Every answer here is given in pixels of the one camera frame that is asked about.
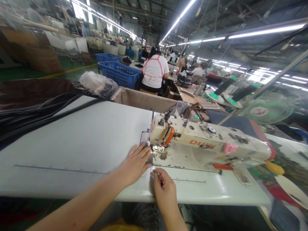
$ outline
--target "green fan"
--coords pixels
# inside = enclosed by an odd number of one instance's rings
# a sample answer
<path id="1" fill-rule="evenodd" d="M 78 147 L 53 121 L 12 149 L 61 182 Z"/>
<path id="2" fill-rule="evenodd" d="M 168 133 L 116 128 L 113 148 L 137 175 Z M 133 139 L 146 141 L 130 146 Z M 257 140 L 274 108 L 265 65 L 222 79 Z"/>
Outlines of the green fan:
<path id="1" fill-rule="evenodd" d="M 239 116 L 254 120 L 257 124 L 274 124 L 288 118 L 294 111 L 294 102 L 282 94 L 267 92 L 242 111 Z"/>

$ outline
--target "yellow handle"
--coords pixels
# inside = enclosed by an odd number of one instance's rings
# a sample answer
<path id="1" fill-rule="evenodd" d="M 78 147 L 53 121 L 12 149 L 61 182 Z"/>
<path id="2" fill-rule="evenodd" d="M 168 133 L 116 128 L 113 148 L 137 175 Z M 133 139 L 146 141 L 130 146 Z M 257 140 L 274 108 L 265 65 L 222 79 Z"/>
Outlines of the yellow handle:
<path id="1" fill-rule="evenodd" d="M 265 161 L 265 165 L 268 168 L 268 170 L 270 170 L 272 173 L 276 174 L 276 175 L 283 175 L 285 173 L 285 171 L 283 170 L 283 168 L 279 165 L 273 164 L 270 161 Z"/>

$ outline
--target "pink knob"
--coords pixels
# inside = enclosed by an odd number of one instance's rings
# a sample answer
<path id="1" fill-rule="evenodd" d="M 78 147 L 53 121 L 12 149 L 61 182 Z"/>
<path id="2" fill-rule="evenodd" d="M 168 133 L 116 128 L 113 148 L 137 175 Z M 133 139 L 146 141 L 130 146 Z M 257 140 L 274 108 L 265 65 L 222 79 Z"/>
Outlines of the pink knob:
<path id="1" fill-rule="evenodd" d="M 231 153 L 235 153 L 235 151 L 238 149 L 238 146 L 231 143 L 225 143 L 222 151 L 225 155 L 230 155 Z"/>

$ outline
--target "industrial sewing machine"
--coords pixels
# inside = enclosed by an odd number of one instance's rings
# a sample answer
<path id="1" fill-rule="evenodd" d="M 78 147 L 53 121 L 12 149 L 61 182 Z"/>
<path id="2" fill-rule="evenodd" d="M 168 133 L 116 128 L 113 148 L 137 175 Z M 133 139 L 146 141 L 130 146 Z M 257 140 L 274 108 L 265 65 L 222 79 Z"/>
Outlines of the industrial sewing machine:
<path id="1" fill-rule="evenodd" d="M 265 164 L 269 146 L 242 131 L 210 123 L 193 123 L 180 116 L 156 115 L 141 143 L 152 148 L 148 162 L 157 166 L 221 172 L 222 166 L 248 168 Z"/>

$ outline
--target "stool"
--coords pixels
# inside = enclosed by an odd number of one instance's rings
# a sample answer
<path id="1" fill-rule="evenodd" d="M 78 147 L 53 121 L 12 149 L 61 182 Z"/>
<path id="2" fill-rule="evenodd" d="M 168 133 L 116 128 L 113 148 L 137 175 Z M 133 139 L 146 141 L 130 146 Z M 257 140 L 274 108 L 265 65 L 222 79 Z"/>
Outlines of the stool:
<path id="1" fill-rule="evenodd" d="M 142 88 L 139 91 L 144 92 L 144 93 L 149 93 L 151 95 L 157 95 L 157 93 L 149 92 L 149 91 L 143 90 Z"/>

